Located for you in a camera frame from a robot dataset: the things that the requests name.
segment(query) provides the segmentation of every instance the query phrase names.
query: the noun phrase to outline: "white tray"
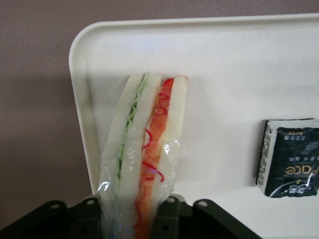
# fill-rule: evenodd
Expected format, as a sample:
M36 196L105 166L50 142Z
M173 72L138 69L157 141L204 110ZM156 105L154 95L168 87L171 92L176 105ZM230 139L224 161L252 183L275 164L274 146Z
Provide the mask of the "white tray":
M215 201L262 237L319 237L319 198L255 186L265 119L319 118L319 14L100 22L69 56L93 193L130 74L189 77L174 193Z

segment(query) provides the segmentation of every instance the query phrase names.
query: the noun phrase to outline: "gold lettering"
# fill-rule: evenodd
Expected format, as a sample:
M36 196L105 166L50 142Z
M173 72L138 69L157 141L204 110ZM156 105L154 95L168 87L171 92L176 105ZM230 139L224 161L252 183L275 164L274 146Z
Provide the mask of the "gold lettering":
M304 132L302 132L302 131L301 132L289 131L288 134L290 134L290 135L300 135L301 136L301 135L304 135Z
M304 174L310 173L311 170L312 170L312 168L309 165L303 165L303 173Z
M295 168L292 166L289 166L286 168L286 173L287 174L294 174L296 172Z
M296 174L300 174L301 173L301 167L300 166L296 166L296 168L299 169L299 171L297 171Z

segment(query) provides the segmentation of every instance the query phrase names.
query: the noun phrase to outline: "black packet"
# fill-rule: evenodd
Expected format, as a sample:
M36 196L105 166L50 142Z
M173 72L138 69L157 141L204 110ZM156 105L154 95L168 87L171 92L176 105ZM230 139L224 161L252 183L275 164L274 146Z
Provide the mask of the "black packet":
M268 197L315 196L319 187L319 120L267 120L257 186Z

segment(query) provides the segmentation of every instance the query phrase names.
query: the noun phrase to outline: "sandwich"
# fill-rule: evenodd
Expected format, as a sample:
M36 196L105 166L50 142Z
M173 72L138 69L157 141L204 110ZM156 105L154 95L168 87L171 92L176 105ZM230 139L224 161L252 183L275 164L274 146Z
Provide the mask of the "sandwich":
M101 154L98 195L113 238L147 239L175 181L186 76L131 75Z

